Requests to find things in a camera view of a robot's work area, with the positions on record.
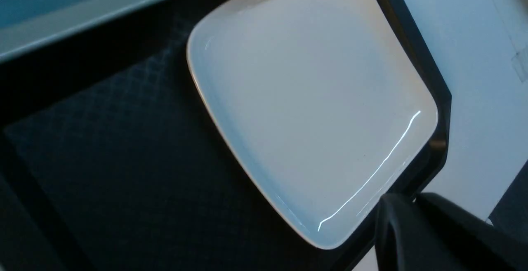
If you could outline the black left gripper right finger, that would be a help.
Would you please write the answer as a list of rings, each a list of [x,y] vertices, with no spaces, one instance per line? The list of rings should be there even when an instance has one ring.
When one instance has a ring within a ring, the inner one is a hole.
[[[436,193],[415,199],[434,232],[470,271],[526,271],[527,243],[487,224]]]

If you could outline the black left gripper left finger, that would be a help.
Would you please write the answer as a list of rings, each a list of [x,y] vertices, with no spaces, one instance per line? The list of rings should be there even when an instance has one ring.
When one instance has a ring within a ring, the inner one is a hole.
[[[385,194],[375,223],[380,271],[457,271],[458,261],[409,198]]]

